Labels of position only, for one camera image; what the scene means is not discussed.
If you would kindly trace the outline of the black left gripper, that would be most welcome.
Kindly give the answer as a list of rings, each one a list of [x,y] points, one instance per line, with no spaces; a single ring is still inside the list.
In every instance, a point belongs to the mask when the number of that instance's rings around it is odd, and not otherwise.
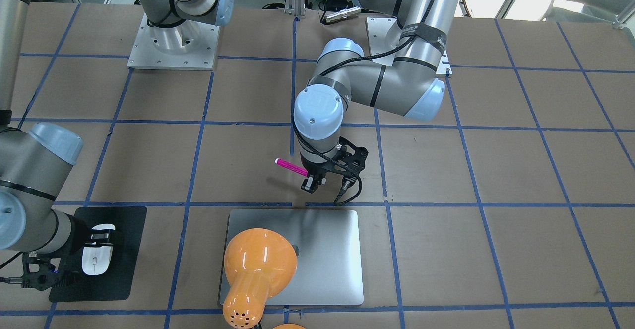
[[[327,173],[341,175],[342,186],[350,187],[361,178],[359,173],[365,169],[368,150],[362,146],[355,146],[351,141],[340,137],[338,143],[329,155],[311,148],[311,153],[317,157],[310,161],[310,177],[303,180],[300,188],[307,193],[315,193],[320,185],[324,184]]]

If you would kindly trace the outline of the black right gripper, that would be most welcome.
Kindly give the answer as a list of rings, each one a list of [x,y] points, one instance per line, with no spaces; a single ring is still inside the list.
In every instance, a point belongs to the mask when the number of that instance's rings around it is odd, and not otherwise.
[[[59,249],[49,254],[24,254],[21,287],[44,291],[48,288],[70,286],[82,279],[80,267],[71,266],[68,258],[89,245],[115,245],[113,233],[93,233],[88,227],[73,229],[69,239]]]

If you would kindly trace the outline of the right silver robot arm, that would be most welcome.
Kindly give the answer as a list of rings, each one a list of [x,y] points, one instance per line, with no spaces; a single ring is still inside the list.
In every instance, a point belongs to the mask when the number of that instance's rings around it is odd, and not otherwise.
[[[82,150],[82,139],[53,123],[27,132],[10,126],[14,83],[31,0],[1,0],[1,239],[22,257],[23,275],[2,282],[46,290],[71,286],[81,270],[67,260],[84,246],[112,245],[111,230],[92,230],[52,209]]]

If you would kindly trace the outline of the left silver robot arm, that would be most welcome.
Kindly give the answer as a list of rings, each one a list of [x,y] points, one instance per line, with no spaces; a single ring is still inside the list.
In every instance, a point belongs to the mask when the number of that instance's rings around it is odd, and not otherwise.
[[[293,109],[293,129],[306,169],[302,189],[308,193],[324,184],[328,173],[342,176],[341,193],[361,182],[368,152],[340,135],[350,103],[428,121],[443,100],[445,85],[437,69],[459,0],[353,1],[395,18],[397,36],[388,51],[379,54],[394,59],[390,66],[376,63],[351,39],[327,42]]]

